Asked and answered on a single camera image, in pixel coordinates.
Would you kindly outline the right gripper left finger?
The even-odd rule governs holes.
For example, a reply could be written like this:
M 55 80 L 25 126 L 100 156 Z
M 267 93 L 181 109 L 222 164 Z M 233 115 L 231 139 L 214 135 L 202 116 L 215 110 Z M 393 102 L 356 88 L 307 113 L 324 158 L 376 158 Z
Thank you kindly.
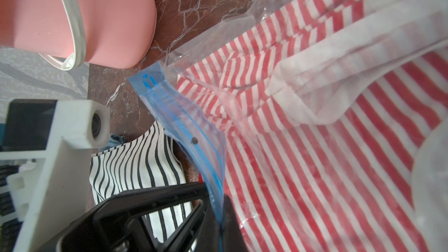
M 196 252 L 221 252 L 221 228 L 211 206 L 205 210 L 196 243 Z

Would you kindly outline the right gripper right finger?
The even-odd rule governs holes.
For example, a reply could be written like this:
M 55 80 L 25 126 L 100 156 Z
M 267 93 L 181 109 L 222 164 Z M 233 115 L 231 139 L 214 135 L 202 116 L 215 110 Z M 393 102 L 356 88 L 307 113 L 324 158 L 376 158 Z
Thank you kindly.
M 232 200 L 224 195 L 224 213 L 222 220 L 222 251 L 248 252 L 242 232 L 239 227 Z

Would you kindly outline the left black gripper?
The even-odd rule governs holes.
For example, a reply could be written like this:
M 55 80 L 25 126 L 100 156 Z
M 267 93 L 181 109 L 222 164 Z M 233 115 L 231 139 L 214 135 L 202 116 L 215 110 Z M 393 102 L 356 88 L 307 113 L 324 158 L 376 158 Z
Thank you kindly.
M 199 200 L 192 212 L 165 241 L 156 240 L 151 213 Z M 187 252 L 196 240 L 210 204 L 204 183 L 127 190 L 100 203 L 73 221 L 39 252 Z

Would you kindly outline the black white striped garment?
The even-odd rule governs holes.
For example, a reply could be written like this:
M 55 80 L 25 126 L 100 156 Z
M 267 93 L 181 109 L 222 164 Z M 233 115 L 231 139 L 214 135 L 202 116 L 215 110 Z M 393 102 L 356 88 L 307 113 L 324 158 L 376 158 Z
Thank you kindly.
M 155 121 L 137 139 L 92 155 L 89 181 L 95 204 L 125 190 L 194 182 L 193 166 Z

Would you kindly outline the light blue tank top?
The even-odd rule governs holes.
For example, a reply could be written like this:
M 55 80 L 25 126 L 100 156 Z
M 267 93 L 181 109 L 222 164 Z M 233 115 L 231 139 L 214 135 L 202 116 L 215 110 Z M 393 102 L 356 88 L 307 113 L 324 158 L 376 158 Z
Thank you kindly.
M 126 143 L 126 138 L 123 135 L 111 135 L 104 147 L 99 148 L 99 152 L 104 152 L 111 148 L 119 147 L 120 145 Z

